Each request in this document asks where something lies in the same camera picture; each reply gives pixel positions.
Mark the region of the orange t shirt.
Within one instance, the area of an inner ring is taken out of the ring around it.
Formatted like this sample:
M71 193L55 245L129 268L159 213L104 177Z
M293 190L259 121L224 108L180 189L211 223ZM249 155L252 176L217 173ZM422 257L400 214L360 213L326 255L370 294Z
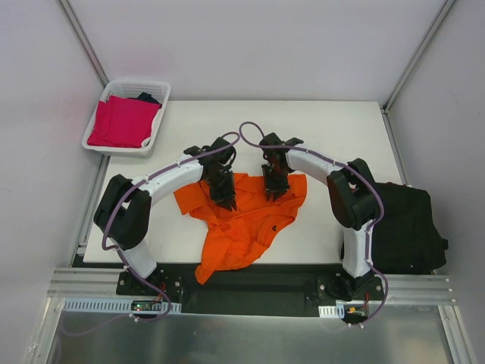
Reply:
M291 174L289 191L273 202L266 200L262 176L236 173L235 191L237 209L231 212L211 201L204 181L174 193L181 213L208 227L195 272L199 284L205 284L216 271L246 268L261 258L277 234L296 220L308 183L304 174Z

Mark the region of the white plastic basket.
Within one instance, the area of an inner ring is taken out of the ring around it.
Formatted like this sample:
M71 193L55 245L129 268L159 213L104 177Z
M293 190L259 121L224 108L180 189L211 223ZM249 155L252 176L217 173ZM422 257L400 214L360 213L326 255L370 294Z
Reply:
M110 81L86 127L83 148L110 156L149 156L170 93L163 81Z

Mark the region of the pink t shirt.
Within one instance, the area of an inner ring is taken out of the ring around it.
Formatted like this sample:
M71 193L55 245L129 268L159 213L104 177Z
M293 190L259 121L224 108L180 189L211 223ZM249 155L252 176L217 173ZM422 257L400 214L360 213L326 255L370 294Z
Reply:
M152 127L161 107L136 98L110 96L99 101L94 128L87 139L88 146L111 148L146 147L152 138Z

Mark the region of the black t shirt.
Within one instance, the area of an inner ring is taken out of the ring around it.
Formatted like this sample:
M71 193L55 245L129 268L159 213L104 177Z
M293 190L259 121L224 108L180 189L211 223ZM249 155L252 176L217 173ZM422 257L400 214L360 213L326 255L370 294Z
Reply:
M393 183L376 183L383 218L375 224L371 257L384 274L428 274L446 264L448 240L433 223L430 195Z

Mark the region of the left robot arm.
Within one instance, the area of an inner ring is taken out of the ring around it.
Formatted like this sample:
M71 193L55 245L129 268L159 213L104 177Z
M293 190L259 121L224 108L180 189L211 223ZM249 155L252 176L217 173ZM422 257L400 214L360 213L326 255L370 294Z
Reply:
M172 164L141 177L112 177L93 223L102 232L102 249L113 249L131 271L134 286L143 294L155 293L161 283L157 262L146 241L152 207L165 197L200 181L209 187L210 200L232 212L236 192L232 164L235 142L218 137L210 146L191 146Z

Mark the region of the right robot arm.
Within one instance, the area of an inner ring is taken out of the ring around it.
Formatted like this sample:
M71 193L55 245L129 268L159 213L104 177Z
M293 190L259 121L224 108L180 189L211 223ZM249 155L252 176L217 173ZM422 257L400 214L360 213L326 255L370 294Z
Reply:
M343 227L343 273L326 284L326 292L345 301L361 297L374 278L372 235L383 218L383 201L367 163L360 158L336 162L310 151L301 139L282 141L275 133L263 136L258 146L266 161L261 168L268 200L289 191L289 175L294 171L327 187L333 215Z

